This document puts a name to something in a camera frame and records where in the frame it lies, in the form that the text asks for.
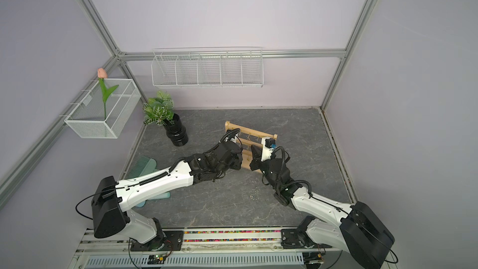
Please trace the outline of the wooden jewelry display stand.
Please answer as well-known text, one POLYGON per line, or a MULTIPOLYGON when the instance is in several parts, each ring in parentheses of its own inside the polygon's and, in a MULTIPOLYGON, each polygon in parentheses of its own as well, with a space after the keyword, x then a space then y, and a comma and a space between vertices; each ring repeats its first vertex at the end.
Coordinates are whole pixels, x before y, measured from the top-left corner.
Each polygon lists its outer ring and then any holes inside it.
POLYGON ((242 144, 243 151, 242 151, 242 168, 250 169, 250 163, 253 161, 253 154, 251 151, 252 146, 258 146, 262 148, 265 144, 265 139, 272 138, 277 141, 277 134, 267 134, 265 132, 259 132, 257 130, 253 130, 250 128, 242 127, 239 125, 235 125, 230 123, 229 121, 225 122, 225 131, 239 129, 240 132, 236 135, 236 143, 242 144))

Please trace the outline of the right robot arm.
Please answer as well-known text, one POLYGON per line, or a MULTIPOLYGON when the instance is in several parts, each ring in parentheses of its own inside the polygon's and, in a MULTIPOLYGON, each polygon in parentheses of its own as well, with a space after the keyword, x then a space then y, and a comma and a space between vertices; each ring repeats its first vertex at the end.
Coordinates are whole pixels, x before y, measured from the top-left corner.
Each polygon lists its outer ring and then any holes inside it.
POLYGON ((308 215, 297 228, 306 242, 345 251, 365 269, 379 269, 387 262, 395 238, 367 204, 334 201, 314 193, 309 182, 294 180, 282 147, 253 145, 251 154, 250 168, 261 172, 275 199, 308 215))

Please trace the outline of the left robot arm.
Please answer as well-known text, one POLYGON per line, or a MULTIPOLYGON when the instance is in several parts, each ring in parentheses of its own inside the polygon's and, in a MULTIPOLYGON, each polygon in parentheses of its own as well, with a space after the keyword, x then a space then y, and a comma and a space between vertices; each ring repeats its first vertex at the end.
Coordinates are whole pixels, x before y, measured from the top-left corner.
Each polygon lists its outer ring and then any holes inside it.
POLYGON ((94 236, 104 239, 121 234, 141 244, 162 237, 158 219, 142 216, 134 207, 174 189, 222 179, 229 169, 239 170, 243 160, 239 133, 238 128, 229 130, 208 151, 179 158, 158 172, 119 181, 113 176, 102 179, 89 196, 94 236))

